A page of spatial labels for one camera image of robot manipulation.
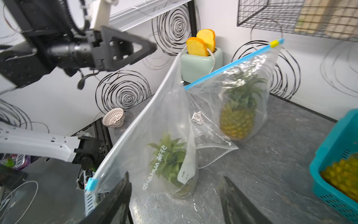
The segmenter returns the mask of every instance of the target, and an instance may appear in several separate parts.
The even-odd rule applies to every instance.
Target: white cable
[[[34,181],[34,180],[25,182],[25,183],[21,184],[20,186],[18,186],[17,188],[15,188],[15,190],[13,190],[10,194],[8,194],[8,195],[6,196],[6,198],[4,199],[4,200],[6,201],[6,199],[7,199],[10,195],[12,195],[17,189],[19,189],[19,187],[21,187],[22,185],[27,184],[27,183],[35,183],[36,186],[37,186],[37,187],[36,187],[36,192],[35,192],[35,194],[34,194],[34,197],[33,197],[32,200],[31,200],[29,206],[27,206],[27,209],[24,211],[23,215],[22,215],[22,216],[20,217],[20,219],[17,220],[14,224],[17,224],[17,223],[21,220],[21,218],[25,215],[25,213],[27,212],[27,210],[30,208],[32,202],[34,201],[34,199],[35,199],[35,197],[36,197],[37,190],[39,190],[39,183],[38,183],[37,181]]]
[[[210,74],[210,73],[212,73],[213,70],[214,70],[216,60],[215,60],[214,53],[212,53],[209,48],[208,48],[208,52],[210,52],[210,54],[211,54],[211,56],[213,57],[213,60],[214,60],[214,61],[213,61],[213,66],[211,67],[211,70],[210,70],[210,72],[209,72],[209,74]]]
[[[188,47],[185,45],[185,47],[183,48],[183,50],[180,52],[180,55],[181,55],[187,48],[188,48]],[[211,69],[210,69],[210,72],[209,72],[209,74],[210,74],[210,73],[212,73],[213,70],[214,70],[216,60],[215,60],[214,53],[212,53],[209,48],[208,48],[208,52],[209,52],[209,53],[211,54],[211,56],[213,57],[213,66],[212,66]]]

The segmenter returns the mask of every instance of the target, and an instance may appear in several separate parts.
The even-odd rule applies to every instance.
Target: white paper label
[[[195,150],[195,142],[194,142],[194,133],[193,130],[190,129],[189,139],[188,139],[188,147],[187,153],[185,155],[182,167],[179,170],[178,181],[182,184],[186,184],[193,176],[195,176],[196,172],[196,150]]]

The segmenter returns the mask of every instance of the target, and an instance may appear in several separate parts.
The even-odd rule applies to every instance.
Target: plastic bag
[[[275,40],[185,87],[199,167],[236,149],[230,140],[249,139],[267,120],[269,84],[283,42]]]
[[[128,171],[132,190],[192,194],[198,179],[189,102],[177,57],[156,94],[113,146],[86,189],[109,192]]]

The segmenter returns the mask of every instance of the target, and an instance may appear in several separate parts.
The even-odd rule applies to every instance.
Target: wire shelf
[[[110,16],[110,25],[126,31],[190,0],[147,0]]]
[[[239,0],[237,26],[358,41],[358,0]]]

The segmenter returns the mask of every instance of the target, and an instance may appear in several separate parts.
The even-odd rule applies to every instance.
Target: countertop
[[[125,113],[122,127],[109,129],[115,143],[147,105]],[[239,149],[199,169],[191,198],[132,193],[135,224],[224,223],[218,184],[228,176],[274,224],[350,223],[311,191],[309,165],[335,125],[333,122],[276,97],[268,99],[268,120],[250,140],[234,142]]]

